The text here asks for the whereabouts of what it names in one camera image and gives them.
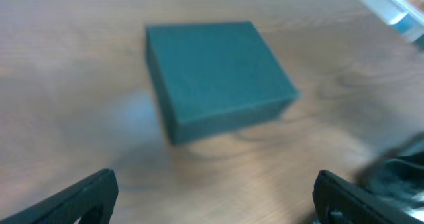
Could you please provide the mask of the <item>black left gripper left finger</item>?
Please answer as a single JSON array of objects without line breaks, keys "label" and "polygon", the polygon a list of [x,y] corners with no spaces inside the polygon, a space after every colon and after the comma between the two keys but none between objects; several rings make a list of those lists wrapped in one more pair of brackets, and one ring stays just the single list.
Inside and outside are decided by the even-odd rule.
[{"label": "black left gripper left finger", "polygon": [[119,193],[112,169],[102,169],[1,224],[109,224]]}]

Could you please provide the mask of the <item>black box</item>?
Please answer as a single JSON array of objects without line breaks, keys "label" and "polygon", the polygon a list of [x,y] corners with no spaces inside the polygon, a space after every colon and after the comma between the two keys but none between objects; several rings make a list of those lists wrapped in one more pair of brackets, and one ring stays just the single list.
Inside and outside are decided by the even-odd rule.
[{"label": "black box", "polygon": [[299,97],[249,21],[148,25],[146,63],[174,145],[277,119]]}]

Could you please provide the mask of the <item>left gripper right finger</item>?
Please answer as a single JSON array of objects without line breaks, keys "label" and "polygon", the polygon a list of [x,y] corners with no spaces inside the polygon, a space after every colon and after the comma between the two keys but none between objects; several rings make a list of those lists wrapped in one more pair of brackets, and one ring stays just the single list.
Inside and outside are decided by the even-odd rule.
[{"label": "left gripper right finger", "polygon": [[320,223],[423,224],[327,170],[318,173],[312,196]]}]

